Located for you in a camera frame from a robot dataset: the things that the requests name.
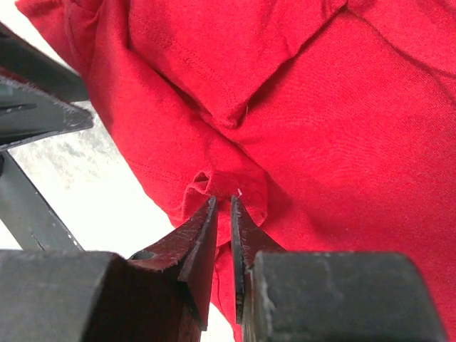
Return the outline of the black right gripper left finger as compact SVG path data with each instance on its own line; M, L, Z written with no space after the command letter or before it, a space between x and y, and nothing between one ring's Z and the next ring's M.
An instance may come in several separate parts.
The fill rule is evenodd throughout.
M1 252L3 341L198 341L207 329L217 201L129 259Z

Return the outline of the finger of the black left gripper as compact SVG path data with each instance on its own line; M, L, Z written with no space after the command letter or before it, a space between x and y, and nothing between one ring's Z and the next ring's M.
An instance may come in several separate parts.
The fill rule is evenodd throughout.
M79 75L1 25L1 68L67 102L89 99Z
M1 77L1 150L93 127L92 114L30 83Z

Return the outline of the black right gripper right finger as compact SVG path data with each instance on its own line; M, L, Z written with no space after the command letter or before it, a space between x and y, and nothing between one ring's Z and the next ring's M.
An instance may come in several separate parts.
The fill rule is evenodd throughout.
M388 252L288 252L231 201L244 341L446 341L422 274Z

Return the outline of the red t shirt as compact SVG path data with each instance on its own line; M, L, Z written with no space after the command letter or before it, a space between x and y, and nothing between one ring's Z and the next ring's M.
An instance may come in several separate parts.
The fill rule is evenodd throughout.
M219 202L212 303L235 319L230 202L281 246L395 251L455 337L453 1L17 1L180 226Z

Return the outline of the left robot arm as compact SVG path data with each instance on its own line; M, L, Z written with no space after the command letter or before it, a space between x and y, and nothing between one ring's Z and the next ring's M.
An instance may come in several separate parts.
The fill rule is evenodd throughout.
M82 247L9 150L93 127L79 76L1 25L1 221L29 250Z

